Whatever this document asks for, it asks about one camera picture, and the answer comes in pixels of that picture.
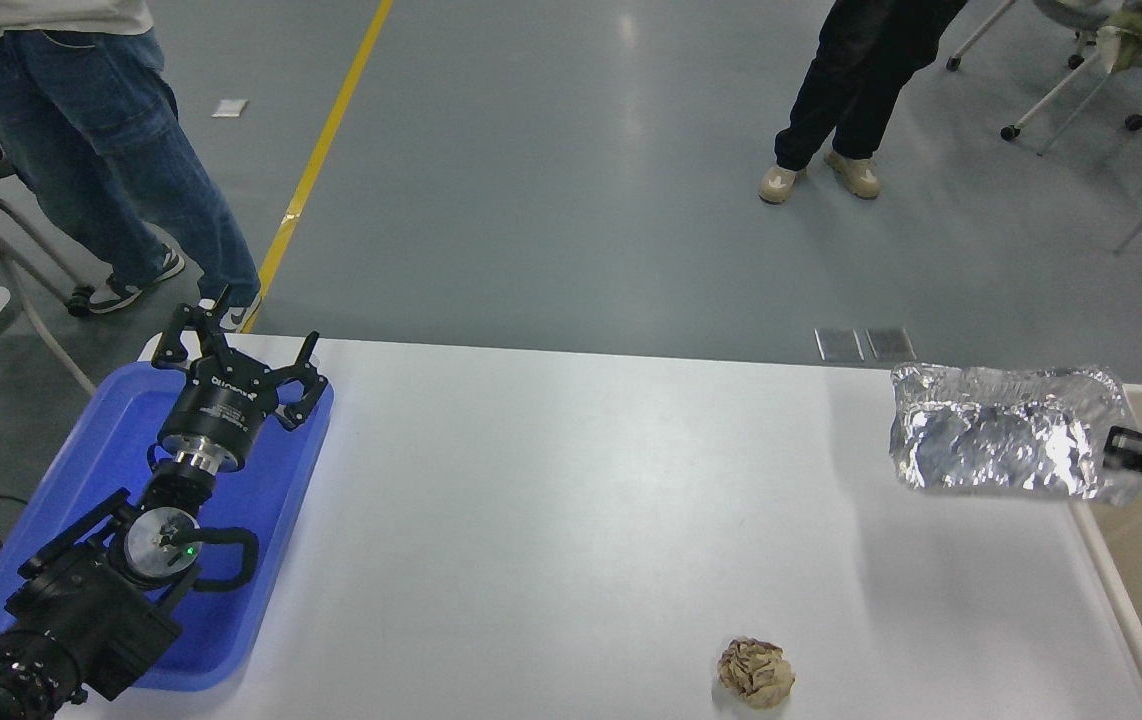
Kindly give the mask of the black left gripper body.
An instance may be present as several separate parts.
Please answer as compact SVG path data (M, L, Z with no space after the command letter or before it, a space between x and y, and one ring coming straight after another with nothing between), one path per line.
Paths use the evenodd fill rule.
M278 407L268 374L270 366L257 360L193 361L158 442L174 456L214 457L220 471L246 467L264 421Z

